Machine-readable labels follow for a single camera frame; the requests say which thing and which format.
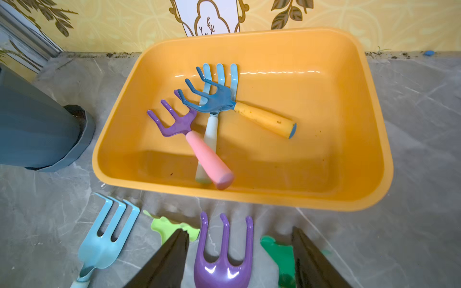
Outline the yellow storage tray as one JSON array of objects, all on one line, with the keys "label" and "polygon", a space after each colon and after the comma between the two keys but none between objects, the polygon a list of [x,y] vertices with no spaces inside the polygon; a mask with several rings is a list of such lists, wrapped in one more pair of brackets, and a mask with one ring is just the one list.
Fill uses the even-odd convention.
[{"label": "yellow storage tray", "polygon": [[[235,174],[225,190],[196,182],[198,161],[186,138],[162,136],[188,109],[188,89],[204,84],[196,68],[238,66],[237,100],[291,119],[291,139],[233,111],[218,120],[217,155]],[[149,47],[136,61],[92,156],[106,184],[254,204],[358,211],[379,202],[393,161],[373,78],[361,43],[335,28],[238,32],[177,38]]]}]

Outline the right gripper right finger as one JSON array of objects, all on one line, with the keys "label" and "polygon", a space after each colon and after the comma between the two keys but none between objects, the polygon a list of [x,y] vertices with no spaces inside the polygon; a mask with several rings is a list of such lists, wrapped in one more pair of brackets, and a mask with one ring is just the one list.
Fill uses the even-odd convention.
[{"label": "right gripper right finger", "polygon": [[352,288],[310,238],[296,226],[292,230],[292,246],[298,288]]}]

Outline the dark green hand rake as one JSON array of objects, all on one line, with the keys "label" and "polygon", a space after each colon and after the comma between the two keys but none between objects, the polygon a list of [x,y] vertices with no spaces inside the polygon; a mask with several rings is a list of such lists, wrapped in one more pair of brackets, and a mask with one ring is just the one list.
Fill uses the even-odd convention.
[{"label": "dark green hand rake", "polygon": [[261,246],[279,268],[279,287],[297,288],[292,243],[290,245],[282,245],[278,244],[271,236],[263,236],[261,238]]}]

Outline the light blue hand fork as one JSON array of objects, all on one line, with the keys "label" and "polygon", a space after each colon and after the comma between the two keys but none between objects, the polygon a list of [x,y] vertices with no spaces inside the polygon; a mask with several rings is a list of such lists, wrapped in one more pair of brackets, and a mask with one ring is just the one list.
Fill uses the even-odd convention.
[{"label": "light blue hand fork", "polygon": [[[91,275],[95,269],[105,269],[116,261],[127,241],[136,219],[140,214],[140,209],[125,199],[119,201],[100,193],[96,193],[96,195],[104,199],[105,203],[83,243],[79,247],[78,258],[83,262],[83,267],[80,270],[78,278],[71,284],[71,288],[87,288],[90,284]],[[115,214],[104,234],[99,236],[98,231],[113,204],[117,204]],[[120,223],[127,206],[130,206],[132,210],[119,237],[117,240],[113,241],[112,235],[114,234],[117,225]]]}]

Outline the light green hand rake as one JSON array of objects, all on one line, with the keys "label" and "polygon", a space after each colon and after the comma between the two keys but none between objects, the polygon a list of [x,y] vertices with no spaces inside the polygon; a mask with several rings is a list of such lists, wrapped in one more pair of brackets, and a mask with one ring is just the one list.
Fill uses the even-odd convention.
[{"label": "light green hand rake", "polygon": [[157,232],[162,240],[162,245],[175,233],[176,230],[181,229],[186,231],[189,236],[189,241],[194,242],[198,239],[200,234],[199,228],[194,228],[187,223],[176,223],[170,221],[165,216],[156,217],[151,215],[148,211],[143,210],[143,213],[152,219],[150,228],[153,232]]}]

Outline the purple fork pink handle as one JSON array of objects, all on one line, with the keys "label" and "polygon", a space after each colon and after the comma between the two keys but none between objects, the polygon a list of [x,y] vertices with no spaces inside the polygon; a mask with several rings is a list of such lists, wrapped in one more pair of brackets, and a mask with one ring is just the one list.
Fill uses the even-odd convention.
[{"label": "purple fork pink handle", "polygon": [[201,212],[199,244],[194,263],[194,283],[197,288],[248,288],[253,264],[254,224],[253,218],[246,217],[246,251],[241,265],[234,266],[229,262],[230,224],[224,213],[220,215],[223,222],[221,251],[218,259],[210,263],[205,260],[205,244],[208,235],[208,216]]}]

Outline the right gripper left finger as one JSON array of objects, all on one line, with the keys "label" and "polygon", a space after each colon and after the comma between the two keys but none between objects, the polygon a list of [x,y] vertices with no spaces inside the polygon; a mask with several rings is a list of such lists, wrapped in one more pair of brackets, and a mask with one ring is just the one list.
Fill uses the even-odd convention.
[{"label": "right gripper left finger", "polygon": [[179,288],[184,275],[189,242],[189,234],[177,229],[126,287]]}]

